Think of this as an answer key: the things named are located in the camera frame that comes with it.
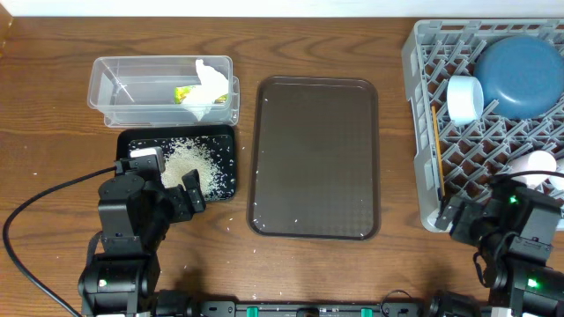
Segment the yellow green snack wrapper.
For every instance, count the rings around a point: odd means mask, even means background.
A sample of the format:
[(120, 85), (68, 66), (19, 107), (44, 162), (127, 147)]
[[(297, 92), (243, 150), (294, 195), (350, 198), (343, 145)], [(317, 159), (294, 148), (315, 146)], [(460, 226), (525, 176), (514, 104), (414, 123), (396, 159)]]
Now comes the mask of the yellow green snack wrapper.
[(218, 100), (226, 100), (228, 88), (226, 86), (188, 85), (174, 89), (174, 103), (185, 105), (215, 104)]

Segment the pink cup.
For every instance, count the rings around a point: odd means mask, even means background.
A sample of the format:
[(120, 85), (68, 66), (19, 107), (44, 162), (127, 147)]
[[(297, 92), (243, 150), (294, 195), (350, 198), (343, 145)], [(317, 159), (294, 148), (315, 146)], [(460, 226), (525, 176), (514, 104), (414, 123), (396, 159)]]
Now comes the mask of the pink cup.
[[(556, 159), (547, 151), (533, 151), (508, 162), (510, 173), (529, 171), (555, 172), (556, 166)], [(528, 188), (536, 188), (547, 179), (547, 174), (528, 174), (514, 177), (515, 181), (526, 184)]]

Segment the wooden chopstick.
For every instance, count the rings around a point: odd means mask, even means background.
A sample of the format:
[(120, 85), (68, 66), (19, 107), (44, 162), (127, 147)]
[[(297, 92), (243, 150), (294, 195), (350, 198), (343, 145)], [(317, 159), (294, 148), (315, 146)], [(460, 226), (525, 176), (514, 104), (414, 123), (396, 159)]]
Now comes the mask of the wooden chopstick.
[(442, 168), (442, 152), (440, 146), (440, 136), (439, 136), (439, 127), (438, 127), (438, 120), (437, 120), (437, 112), (435, 106), (431, 106), (432, 110), (432, 119), (433, 119), (433, 127), (434, 127), (434, 142), (436, 148), (436, 157), (437, 157), (437, 166), (438, 166), (438, 174), (439, 174), (439, 182), (440, 182), (440, 192), (441, 192), (441, 199), (444, 198), (446, 195), (445, 193), (445, 186), (444, 186), (444, 179), (443, 179), (443, 168)]

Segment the white napkin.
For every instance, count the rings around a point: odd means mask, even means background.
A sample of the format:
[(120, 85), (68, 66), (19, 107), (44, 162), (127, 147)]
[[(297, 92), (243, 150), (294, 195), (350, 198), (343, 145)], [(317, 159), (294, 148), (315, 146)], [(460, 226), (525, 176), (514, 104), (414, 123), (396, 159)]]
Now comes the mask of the white napkin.
[(212, 105), (224, 104), (229, 92), (229, 81), (212, 66), (196, 59), (199, 85), (187, 85), (174, 89), (174, 101), (189, 110), (200, 122), (208, 114)]

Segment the light blue rice bowl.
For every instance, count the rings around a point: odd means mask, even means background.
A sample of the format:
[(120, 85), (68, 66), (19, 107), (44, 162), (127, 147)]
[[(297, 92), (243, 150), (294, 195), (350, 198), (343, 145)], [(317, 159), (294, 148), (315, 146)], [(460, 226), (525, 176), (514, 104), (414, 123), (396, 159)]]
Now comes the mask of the light blue rice bowl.
[(467, 76), (451, 77), (447, 86), (447, 109), (455, 126), (464, 126), (479, 119), (484, 110), (479, 80)]

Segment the dark blue plate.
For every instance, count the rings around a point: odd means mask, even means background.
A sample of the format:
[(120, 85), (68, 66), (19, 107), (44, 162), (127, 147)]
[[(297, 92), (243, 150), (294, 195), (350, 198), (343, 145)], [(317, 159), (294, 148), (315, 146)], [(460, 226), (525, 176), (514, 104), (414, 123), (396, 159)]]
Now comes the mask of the dark blue plate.
[(473, 76), (493, 112), (517, 120), (537, 118), (563, 93), (563, 57), (538, 38), (508, 37), (492, 44), (477, 60)]

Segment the light green cup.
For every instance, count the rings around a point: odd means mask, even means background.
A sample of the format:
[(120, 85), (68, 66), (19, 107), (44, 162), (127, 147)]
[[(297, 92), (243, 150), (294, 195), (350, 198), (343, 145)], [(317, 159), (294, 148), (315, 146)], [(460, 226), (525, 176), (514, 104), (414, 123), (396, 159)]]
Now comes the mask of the light green cup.
[(555, 172), (559, 173), (560, 176), (550, 176), (549, 181), (555, 190), (562, 191), (564, 189), (564, 158), (557, 160), (556, 164)]

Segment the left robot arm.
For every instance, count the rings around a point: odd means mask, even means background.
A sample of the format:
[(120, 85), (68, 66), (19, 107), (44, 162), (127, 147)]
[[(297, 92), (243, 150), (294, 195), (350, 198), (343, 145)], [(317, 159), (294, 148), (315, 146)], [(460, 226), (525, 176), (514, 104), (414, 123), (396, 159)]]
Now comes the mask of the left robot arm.
[(157, 250), (170, 225), (204, 211), (199, 173), (164, 188), (157, 172), (123, 173), (99, 189), (102, 230), (91, 239), (78, 281), (85, 316), (195, 316), (183, 291), (158, 291)]

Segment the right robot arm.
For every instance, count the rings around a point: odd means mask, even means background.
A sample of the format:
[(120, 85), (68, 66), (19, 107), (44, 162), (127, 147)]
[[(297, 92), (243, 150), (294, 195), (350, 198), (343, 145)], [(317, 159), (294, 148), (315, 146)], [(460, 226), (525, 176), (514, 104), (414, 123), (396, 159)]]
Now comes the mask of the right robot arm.
[(435, 227), (477, 248), (473, 262), (490, 306), (514, 316), (562, 316), (563, 274), (546, 265), (559, 219), (555, 199), (509, 181), (494, 184), (486, 204), (450, 197)]

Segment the grey dishwasher rack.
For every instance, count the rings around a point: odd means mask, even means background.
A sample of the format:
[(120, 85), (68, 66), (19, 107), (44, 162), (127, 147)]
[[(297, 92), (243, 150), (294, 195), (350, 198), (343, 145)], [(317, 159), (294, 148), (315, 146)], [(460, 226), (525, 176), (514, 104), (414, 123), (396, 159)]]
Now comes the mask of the grey dishwasher rack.
[[(451, 122), (447, 86), (453, 76), (470, 76), (496, 41), (510, 36), (539, 38), (563, 50), (563, 21), (552, 19), (422, 19), (402, 48), (404, 87), (412, 106), (416, 155), (414, 170), (421, 224), (430, 232), (442, 201), (460, 195), (478, 203), (491, 195), (487, 178), (507, 171), (506, 164), (535, 150), (563, 156), (563, 100), (538, 118), (511, 120), (489, 103), (482, 117), (466, 126)], [(435, 106), (446, 195), (441, 190), (431, 106)]]

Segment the spilled rice pile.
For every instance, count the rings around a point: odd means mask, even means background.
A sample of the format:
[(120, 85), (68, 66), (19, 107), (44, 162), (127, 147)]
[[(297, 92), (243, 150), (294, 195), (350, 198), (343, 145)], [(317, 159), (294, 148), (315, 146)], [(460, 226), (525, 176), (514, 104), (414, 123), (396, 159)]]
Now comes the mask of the spilled rice pile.
[(207, 202), (225, 201), (234, 196), (236, 162), (231, 136), (138, 139), (128, 144), (126, 154), (151, 147), (160, 147), (163, 152), (165, 172), (161, 179), (166, 188), (182, 185), (182, 176), (197, 169)]

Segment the black tray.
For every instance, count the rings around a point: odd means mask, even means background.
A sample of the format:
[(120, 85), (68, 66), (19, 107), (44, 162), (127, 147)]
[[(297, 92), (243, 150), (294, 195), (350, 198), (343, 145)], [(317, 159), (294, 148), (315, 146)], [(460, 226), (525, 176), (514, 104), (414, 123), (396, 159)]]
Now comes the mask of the black tray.
[(230, 200), (236, 191), (234, 130), (227, 125), (128, 129), (117, 139), (116, 157), (124, 159), (132, 151), (160, 147), (167, 188), (182, 184), (182, 176), (196, 170), (208, 202)]

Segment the clear plastic bin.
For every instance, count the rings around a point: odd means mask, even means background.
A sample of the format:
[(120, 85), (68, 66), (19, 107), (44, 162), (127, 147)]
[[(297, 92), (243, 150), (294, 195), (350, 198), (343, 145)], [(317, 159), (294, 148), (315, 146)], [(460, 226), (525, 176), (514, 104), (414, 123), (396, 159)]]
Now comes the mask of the clear plastic bin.
[[(174, 103), (174, 89), (199, 85), (196, 59), (212, 66), (229, 81), (224, 104), (211, 106), (199, 122), (182, 105)], [(240, 83), (226, 55), (107, 56), (93, 63), (88, 106), (103, 113), (110, 128), (156, 128), (239, 122)]]

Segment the brown serving tray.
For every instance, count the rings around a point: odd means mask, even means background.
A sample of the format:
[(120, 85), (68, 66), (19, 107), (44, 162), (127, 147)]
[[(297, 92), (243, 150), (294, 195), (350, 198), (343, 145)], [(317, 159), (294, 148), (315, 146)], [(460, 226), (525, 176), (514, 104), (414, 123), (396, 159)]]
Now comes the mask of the brown serving tray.
[(378, 94), (365, 79), (257, 89), (247, 222), (265, 237), (372, 239), (381, 227)]

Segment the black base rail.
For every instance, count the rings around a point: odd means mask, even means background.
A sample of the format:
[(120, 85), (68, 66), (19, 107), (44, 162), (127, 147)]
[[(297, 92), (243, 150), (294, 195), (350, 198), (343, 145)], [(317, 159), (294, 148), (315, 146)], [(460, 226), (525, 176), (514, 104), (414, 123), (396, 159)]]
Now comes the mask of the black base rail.
[(197, 301), (182, 291), (163, 291), (152, 316), (177, 317), (487, 317), (492, 309), (473, 298), (437, 292), (428, 303), (391, 291), (377, 303)]

